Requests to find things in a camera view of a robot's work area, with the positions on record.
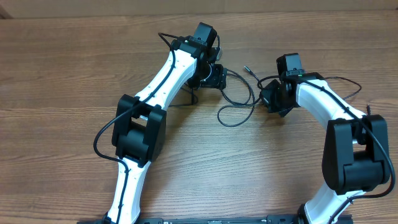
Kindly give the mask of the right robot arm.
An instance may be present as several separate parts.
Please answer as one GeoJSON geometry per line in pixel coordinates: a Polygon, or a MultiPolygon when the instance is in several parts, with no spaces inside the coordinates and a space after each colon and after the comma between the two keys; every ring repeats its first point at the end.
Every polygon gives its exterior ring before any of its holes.
{"type": "Polygon", "coordinates": [[[323,185],[295,215],[269,215],[276,223],[352,223],[343,211],[355,200],[392,192],[396,173],[389,157],[386,120],[355,109],[317,72],[307,73],[298,53],[276,60],[278,74],[258,87],[269,113],[286,116],[304,108],[325,128],[323,185]]]}

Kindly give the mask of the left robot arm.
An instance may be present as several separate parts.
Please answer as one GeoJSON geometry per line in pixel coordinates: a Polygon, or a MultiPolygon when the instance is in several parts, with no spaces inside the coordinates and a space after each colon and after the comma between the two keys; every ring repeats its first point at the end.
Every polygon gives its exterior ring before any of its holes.
{"type": "Polygon", "coordinates": [[[226,69],[218,64],[217,31],[199,23],[193,35],[173,37],[167,61],[154,79],[135,96],[123,95],[117,106],[111,143],[118,179],[111,208],[102,223],[136,223],[147,171],[165,142],[167,109],[179,89],[226,87],[226,69]]]}

